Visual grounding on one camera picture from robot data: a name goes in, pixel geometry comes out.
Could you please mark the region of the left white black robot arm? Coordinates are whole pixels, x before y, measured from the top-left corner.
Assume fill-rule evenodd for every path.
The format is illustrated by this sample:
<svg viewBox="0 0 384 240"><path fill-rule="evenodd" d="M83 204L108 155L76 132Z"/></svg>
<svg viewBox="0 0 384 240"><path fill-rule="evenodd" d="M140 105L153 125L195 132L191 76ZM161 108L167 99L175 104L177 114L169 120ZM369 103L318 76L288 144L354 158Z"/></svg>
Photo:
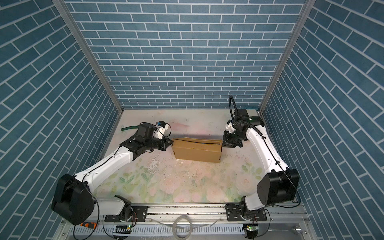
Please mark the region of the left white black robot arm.
<svg viewBox="0 0 384 240"><path fill-rule="evenodd" d="M51 209L73 225L80 225L91 217L114 216L120 222L133 218L131 201L116 195L112 200L97 199L94 191L107 178L140 155L154 150L165 151L173 141L165 135L171 126L159 121L136 126L136 132L119 144L116 150L93 166L75 174L59 178Z"/></svg>

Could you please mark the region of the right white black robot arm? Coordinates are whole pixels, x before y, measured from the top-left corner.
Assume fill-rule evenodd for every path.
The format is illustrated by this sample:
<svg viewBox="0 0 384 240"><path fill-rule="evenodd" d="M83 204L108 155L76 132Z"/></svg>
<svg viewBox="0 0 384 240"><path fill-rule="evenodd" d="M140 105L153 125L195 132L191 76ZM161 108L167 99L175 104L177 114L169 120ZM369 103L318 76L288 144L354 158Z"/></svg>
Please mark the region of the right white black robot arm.
<svg viewBox="0 0 384 240"><path fill-rule="evenodd" d="M261 117L249 116L245 109L230 111L230 114L223 134L223 147L241 148L243 142L249 141L262 163L264 176L257 184L256 192L243 197L239 204L241 217L252 221L265 207L294 200L300 175L280 157Z"/></svg>

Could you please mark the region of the brown cardboard box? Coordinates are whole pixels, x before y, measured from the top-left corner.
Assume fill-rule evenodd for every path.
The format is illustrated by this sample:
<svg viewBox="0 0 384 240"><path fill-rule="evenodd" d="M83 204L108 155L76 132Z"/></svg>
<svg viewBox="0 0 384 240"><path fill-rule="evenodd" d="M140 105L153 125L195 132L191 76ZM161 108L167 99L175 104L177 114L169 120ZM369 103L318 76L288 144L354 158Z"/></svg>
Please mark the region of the brown cardboard box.
<svg viewBox="0 0 384 240"><path fill-rule="evenodd" d="M180 160L220 163L222 144L222 140L176 138L172 150Z"/></svg>

